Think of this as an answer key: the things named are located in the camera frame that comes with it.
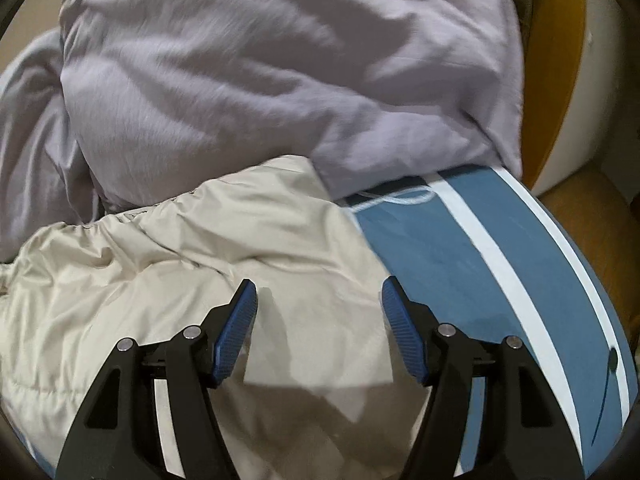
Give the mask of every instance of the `beige fabric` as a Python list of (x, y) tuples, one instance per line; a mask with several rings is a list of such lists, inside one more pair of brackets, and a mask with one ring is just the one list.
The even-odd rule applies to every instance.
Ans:
[(250, 278), (248, 357), (212, 394), (241, 478), (385, 478), (425, 401), (390, 352), (386, 276), (300, 157), (89, 226), (55, 224), (0, 267), (3, 407), (55, 465), (118, 339), (168, 339)]

